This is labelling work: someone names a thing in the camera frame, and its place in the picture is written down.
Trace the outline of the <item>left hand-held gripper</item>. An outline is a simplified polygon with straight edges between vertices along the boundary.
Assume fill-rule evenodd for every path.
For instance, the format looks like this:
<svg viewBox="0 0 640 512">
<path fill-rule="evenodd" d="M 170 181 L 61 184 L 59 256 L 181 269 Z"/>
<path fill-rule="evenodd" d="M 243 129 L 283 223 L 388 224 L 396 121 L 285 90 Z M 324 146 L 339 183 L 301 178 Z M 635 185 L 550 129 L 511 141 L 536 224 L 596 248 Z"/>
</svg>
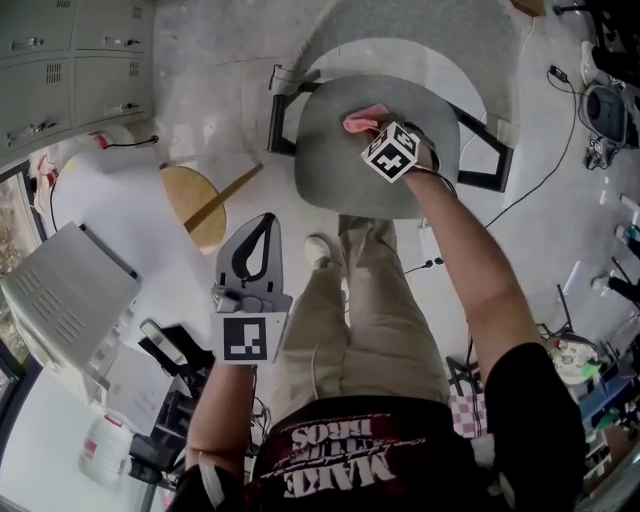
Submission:
<svg viewBox="0 0 640 512">
<path fill-rule="evenodd" d="M 273 213 L 245 223 L 219 249 L 211 296 L 219 361 L 273 362 L 292 305 L 284 291 L 281 228 Z"/>
</svg>

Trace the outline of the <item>pink wiping cloth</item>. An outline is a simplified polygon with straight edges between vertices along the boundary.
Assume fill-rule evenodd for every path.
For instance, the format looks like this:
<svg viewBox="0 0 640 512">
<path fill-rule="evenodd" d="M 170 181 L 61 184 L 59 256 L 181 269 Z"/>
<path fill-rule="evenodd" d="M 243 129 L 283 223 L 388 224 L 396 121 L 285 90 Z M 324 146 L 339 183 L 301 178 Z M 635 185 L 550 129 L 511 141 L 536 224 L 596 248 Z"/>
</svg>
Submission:
<svg viewBox="0 0 640 512">
<path fill-rule="evenodd" d="M 390 111 L 383 104 L 375 104 L 363 110 L 349 114 L 343 121 L 347 133 L 380 132 L 380 125 Z"/>
</svg>

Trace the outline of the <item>grey chair seat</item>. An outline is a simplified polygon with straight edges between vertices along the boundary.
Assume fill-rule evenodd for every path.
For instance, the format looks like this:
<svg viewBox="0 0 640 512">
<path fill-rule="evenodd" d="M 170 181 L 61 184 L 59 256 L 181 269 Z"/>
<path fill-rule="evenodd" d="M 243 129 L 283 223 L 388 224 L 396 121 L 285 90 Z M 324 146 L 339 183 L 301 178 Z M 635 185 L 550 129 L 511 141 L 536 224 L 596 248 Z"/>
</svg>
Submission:
<svg viewBox="0 0 640 512">
<path fill-rule="evenodd" d="M 440 173 L 457 182 L 460 130 L 448 102 L 397 77 L 353 75 L 323 83 L 304 105 L 294 157 L 297 191 L 309 204 L 344 215 L 421 218 L 423 210 L 404 182 L 388 182 L 362 159 L 366 138 L 344 130 L 348 115 L 375 104 L 419 128 L 434 145 Z"/>
</svg>

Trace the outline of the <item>grey armchair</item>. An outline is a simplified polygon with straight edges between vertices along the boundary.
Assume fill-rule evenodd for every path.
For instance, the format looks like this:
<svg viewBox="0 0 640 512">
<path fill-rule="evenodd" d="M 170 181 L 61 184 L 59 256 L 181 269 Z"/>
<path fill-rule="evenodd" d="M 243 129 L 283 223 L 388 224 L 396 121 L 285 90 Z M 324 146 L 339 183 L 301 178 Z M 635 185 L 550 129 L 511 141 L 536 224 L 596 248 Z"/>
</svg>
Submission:
<svg viewBox="0 0 640 512">
<path fill-rule="evenodd" d="M 268 148 L 295 157 L 298 126 L 323 80 L 318 59 L 369 39 L 411 42 L 448 58 L 470 80 L 486 112 L 478 120 L 448 102 L 460 130 L 456 183 L 505 190 L 518 140 L 520 34 L 507 0 L 331 0 L 292 60 L 273 70 Z"/>
</svg>

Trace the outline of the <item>person's left forearm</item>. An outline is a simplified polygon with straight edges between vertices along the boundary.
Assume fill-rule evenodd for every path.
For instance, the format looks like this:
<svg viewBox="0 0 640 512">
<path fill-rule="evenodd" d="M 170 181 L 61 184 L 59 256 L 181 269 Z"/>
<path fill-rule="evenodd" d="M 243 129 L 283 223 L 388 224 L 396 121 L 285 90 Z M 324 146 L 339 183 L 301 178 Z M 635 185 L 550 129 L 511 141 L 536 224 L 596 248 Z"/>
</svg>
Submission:
<svg viewBox="0 0 640 512">
<path fill-rule="evenodd" d="M 208 460 L 244 479 L 254 377 L 255 369 L 248 365 L 214 365 L 189 425 L 187 468 Z"/>
</svg>

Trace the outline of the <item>person's right forearm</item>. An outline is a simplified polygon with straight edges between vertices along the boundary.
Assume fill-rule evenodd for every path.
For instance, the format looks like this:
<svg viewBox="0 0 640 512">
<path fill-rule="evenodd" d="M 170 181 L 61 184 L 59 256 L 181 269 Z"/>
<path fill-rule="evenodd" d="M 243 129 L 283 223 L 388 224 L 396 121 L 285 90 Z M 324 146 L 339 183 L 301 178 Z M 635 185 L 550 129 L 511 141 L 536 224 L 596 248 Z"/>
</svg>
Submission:
<svg viewBox="0 0 640 512">
<path fill-rule="evenodd" d="M 441 178 L 411 172 L 403 181 L 431 226 L 488 382 L 504 355 L 539 340 L 529 304 L 498 243 Z"/>
</svg>

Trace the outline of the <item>person's white shoe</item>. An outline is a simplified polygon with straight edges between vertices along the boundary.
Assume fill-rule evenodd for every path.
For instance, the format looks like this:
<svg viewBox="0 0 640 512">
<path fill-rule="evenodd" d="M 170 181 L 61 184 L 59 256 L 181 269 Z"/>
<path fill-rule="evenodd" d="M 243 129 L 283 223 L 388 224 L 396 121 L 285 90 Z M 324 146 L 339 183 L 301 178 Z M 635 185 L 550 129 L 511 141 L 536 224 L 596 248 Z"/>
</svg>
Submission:
<svg viewBox="0 0 640 512">
<path fill-rule="evenodd" d="M 333 263 L 331 247 L 319 235 L 311 235 L 305 240 L 304 252 L 308 263 L 315 269 L 326 268 Z"/>
</svg>

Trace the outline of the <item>round wooden stool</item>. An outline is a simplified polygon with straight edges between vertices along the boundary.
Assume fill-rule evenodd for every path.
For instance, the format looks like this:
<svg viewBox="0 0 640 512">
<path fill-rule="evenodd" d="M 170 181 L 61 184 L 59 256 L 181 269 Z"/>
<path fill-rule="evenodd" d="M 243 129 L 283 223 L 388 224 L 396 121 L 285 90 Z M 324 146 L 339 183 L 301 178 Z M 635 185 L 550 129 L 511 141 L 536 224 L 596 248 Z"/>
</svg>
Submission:
<svg viewBox="0 0 640 512">
<path fill-rule="evenodd" d="M 161 171 L 169 203 L 202 254 L 213 253 L 224 239 L 227 225 L 225 203 L 262 169 L 262 164 L 255 165 L 222 191 L 190 167 L 170 166 Z"/>
</svg>

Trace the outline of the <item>black smartphone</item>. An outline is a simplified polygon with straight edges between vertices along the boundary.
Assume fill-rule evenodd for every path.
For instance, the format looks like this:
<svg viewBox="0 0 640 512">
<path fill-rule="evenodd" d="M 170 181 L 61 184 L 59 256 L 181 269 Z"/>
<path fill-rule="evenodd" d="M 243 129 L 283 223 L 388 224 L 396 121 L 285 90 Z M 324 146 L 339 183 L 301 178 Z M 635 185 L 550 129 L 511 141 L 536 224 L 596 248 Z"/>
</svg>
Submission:
<svg viewBox="0 0 640 512">
<path fill-rule="evenodd" d="M 184 364 L 185 356 L 175 348 L 169 338 L 162 332 L 156 322 L 146 319 L 140 324 L 140 330 L 157 348 L 167 355 L 174 363 Z"/>
</svg>

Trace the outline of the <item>round grey device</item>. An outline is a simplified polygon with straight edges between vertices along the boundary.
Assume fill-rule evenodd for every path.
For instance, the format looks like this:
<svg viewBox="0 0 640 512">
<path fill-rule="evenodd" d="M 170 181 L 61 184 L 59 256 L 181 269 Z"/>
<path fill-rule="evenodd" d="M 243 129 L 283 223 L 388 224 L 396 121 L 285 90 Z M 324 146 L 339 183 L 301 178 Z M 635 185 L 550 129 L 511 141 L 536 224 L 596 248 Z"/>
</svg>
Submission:
<svg viewBox="0 0 640 512">
<path fill-rule="evenodd" d="M 626 144 L 628 111 L 617 89 L 590 85 L 581 95 L 579 116 L 596 135 L 617 146 Z"/>
</svg>

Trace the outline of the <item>person's black printed t-shirt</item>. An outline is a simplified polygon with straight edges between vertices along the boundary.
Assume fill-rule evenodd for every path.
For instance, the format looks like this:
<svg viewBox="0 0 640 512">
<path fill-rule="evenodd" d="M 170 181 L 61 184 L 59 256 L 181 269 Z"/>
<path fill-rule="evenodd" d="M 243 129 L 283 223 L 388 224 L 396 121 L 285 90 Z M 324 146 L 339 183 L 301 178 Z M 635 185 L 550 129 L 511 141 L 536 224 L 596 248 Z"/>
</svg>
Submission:
<svg viewBox="0 0 640 512">
<path fill-rule="evenodd" d="M 488 433 L 469 440 L 435 401 L 314 401 L 273 427 L 249 483 L 195 466 L 167 512 L 573 512 L 585 433 L 546 351 L 502 356 L 485 405 Z"/>
</svg>

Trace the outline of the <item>white plastic canister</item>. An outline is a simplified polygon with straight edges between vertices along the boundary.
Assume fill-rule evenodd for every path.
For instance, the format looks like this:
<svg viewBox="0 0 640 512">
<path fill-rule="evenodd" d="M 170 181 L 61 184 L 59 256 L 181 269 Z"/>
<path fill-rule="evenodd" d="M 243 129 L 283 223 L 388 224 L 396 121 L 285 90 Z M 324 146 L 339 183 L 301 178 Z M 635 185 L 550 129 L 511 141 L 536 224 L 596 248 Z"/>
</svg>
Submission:
<svg viewBox="0 0 640 512">
<path fill-rule="evenodd" d="M 97 417 L 83 441 L 80 471 L 102 487 L 117 489 L 127 467 L 131 442 L 132 434 L 122 422 L 108 415 Z"/>
</svg>

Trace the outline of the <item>pink checkered cloth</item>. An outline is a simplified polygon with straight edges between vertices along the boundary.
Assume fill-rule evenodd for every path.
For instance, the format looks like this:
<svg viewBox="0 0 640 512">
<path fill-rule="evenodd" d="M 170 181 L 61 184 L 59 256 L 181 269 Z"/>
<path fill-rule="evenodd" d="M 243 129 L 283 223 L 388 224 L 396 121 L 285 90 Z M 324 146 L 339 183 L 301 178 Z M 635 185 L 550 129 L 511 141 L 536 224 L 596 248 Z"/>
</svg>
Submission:
<svg viewBox="0 0 640 512">
<path fill-rule="evenodd" d="M 454 430 L 462 437 L 473 439 L 487 434 L 485 394 L 458 396 L 449 400 Z"/>
</svg>

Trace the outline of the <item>grey metal locker cabinet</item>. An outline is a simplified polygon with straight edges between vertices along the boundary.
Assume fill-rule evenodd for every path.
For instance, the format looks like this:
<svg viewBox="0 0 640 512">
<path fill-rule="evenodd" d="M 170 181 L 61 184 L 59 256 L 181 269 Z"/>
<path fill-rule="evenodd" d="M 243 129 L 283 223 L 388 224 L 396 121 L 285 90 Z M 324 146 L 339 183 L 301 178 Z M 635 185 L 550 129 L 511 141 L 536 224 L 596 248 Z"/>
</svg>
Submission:
<svg viewBox="0 0 640 512">
<path fill-rule="evenodd" d="M 154 112 L 154 0 L 0 0 L 0 168 Z"/>
</svg>

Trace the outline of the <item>floral patterned hat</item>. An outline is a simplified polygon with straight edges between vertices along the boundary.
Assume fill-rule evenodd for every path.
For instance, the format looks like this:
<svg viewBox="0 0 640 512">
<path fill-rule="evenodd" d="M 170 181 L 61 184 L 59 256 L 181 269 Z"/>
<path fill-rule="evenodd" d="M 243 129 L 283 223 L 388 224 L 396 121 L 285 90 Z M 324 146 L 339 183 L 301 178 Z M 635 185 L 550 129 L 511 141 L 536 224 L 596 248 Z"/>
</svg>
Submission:
<svg viewBox="0 0 640 512">
<path fill-rule="evenodd" d="M 602 365 L 595 345 L 580 337 L 553 337 L 547 349 L 556 372 L 568 386 L 585 383 L 599 372 Z"/>
</svg>

